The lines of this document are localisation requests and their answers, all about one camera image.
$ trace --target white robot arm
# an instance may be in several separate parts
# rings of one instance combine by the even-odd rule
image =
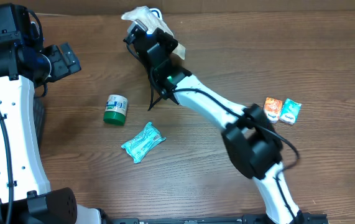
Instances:
[[[0,5],[0,223],[101,223],[99,210],[77,205],[71,189],[51,191],[40,161],[34,88],[81,70],[70,46],[61,49],[43,47],[33,11]]]
[[[279,153],[282,149],[280,140],[270,138],[258,127],[255,128],[260,134],[248,140],[244,137],[247,127],[253,128],[243,125],[250,122],[248,118],[252,123],[259,119],[263,122],[263,129],[271,126],[262,110],[230,102],[204,86],[188,70],[172,62],[169,56],[177,41],[171,35],[160,29],[148,35],[146,26],[140,21],[134,21],[128,33],[124,39],[127,49],[146,68],[150,83],[159,95],[193,109],[222,132],[231,161],[243,175],[254,179],[270,220],[277,224],[296,222],[302,213],[290,196],[283,173],[279,173],[284,168]],[[129,47],[131,44],[136,54]]]

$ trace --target wire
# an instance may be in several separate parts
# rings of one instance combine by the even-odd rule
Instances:
[[[148,111],[150,111],[161,99],[163,96],[163,91],[156,85],[155,80],[154,80],[154,68],[150,69],[150,85],[151,85],[151,101],[150,101],[150,106],[148,107]],[[155,100],[154,102],[154,88],[158,91],[160,96]]]
[[[39,38],[37,40],[37,42],[39,42],[40,44],[43,44],[43,30],[42,30],[42,25],[39,21],[39,18],[36,16],[35,12],[31,9],[28,9],[29,14],[32,15],[32,17],[36,20],[36,22],[38,23],[39,26]]]
[[[218,101],[215,97],[213,97],[212,95],[210,95],[209,93],[203,91],[203,90],[200,90],[200,89],[195,89],[195,88],[181,88],[181,89],[178,89],[178,90],[172,90],[170,91],[169,93],[166,94],[166,96],[170,96],[174,93],[178,93],[178,92],[181,92],[181,91],[194,91],[196,93],[201,93],[202,95],[205,95],[207,96],[209,99],[211,99],[212,101],[214,101],[217,105],[219,105],[222,109],[224,109],[225,111],[227,111],[228,113],[234,115],[235,117],[237,118],[240,118],[241,115],[235,113],[232,111],[232,109],[228,108],[227,106],[224,106],[222,103],[220,103],[220,101]]]
[[[127,48],[127,50],[129,51],[129,53],[132,54],[133,57],[134,57],[135,59],[137,59],[137,60],[141,63],[141,60],[140,60],[139,56],[136,55],[136,54],[133,52],[133,50],[130,48],[129,44],[126,44],[126,48]]]
[[[7,164],[7,177],[9,179],[9,206],[7,208],[6,224],[11,222],[12,206],[14,200],[14,181],[13,181],[13,170],[11,166],[11,152],[10,152],[10,142],[9,135],[7,134],[6,124],[4,122],[5,117],[2,116],[0,111],[0,124],[3,133],[4,147],[6,149],[6,164]]]
[[[35,99],[36,99],[36,98],[45,97],[45,96],[47,95],[47,92],[48,92],[47,83],[44,83],[44,84],[43,84],[43,88],[44,88],[43,93],[42,93],[40,96],[35,96],[35,97],[34,97]]]

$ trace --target plastic packet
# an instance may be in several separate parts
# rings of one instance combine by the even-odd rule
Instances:
[[[137,7],[130,12],[125,12],[121,19],[129,21],[140,20],[148,28],[148,34],[152,34],[157,28],[161,28],[164,32],[174,37],[173,32],[166,23],[154,15],[147,6]],[[178,55],[182,60],[185,59],[185,47],[180,43],[172,53]]]
[[[282,108],[280,120],[288,124],[296,123],[301,107],[301,103],[296,103],[291,99],[287,99]]]
[[[160,135],[151,122],[148,122],[144,129],[132,140],[126,142],[121,147],[133,158],[135,164],[141,162],[147,153],[159,143],[166,140]]]

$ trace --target green cap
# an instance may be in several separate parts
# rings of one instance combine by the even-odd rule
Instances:
[[[106,111],[104,113],[104,122],[107,124],[123,125],[125,124],[126,117],[118,112]]]

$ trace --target green bottle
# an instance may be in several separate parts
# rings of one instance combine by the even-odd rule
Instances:
[[[124,125],[128,100],[119,95],[110,95],[105,107],[104,122],[107,124]]]

